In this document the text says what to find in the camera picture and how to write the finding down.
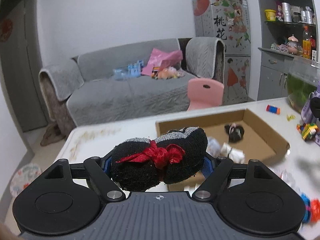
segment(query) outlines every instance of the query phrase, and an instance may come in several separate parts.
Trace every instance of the pink chair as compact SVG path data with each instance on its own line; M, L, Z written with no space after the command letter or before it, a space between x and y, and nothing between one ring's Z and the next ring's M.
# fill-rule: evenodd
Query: pink chair
M222 104L224 85L209 78L193 78L188 83L188 110L209 108Z

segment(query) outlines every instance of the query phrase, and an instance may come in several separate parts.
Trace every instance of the cardboard tray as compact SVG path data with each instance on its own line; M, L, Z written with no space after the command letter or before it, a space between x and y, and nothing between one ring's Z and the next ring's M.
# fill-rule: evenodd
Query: cardboard tray
M240 142L229 143L231 147L242 150L246 162L257 159L265 165L273 165L284 158L290 144L275 130L273 130L260 117L249 109L221 114L212 114L200 117L180 119L167 122L156 122L158 136L169 130L179 130L184 127L201 127L207 136L215 138L220 145L228 143L228 135L224 130L226 124L236 123L244 128L244 136ZM185 185L194 186L204 181L202 174L198 173L183 182L169 185L169 190L183 191Z

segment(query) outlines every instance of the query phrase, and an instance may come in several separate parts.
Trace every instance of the metal screw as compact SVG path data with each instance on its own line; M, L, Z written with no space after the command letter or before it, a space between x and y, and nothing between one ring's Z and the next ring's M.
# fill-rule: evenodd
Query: metal screw
M121 196L122 193L118 190L111 190L107 193L107 197L112 199L120 198Z
M206 190L199 190L195 193L195 195L201 199L209 198L211 196L210 192Z

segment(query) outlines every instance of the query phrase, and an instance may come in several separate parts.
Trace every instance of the green water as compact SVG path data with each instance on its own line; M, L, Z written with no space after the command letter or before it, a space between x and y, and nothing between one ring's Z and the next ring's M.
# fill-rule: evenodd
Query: green water
M288 98L292 107L300 113L309 94L316 90L316 86L289 74L287 78L287 89Z

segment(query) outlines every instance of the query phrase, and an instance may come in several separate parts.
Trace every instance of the sofa backrest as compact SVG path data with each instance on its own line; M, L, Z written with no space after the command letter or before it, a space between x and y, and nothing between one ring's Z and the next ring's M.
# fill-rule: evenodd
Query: sofa backrest
M84 81L109 78L113 69L127 67L138 60L147 65L153 48L171 52L180 49L180 45L178 39L144 41L89 52L80 55L77 62Z

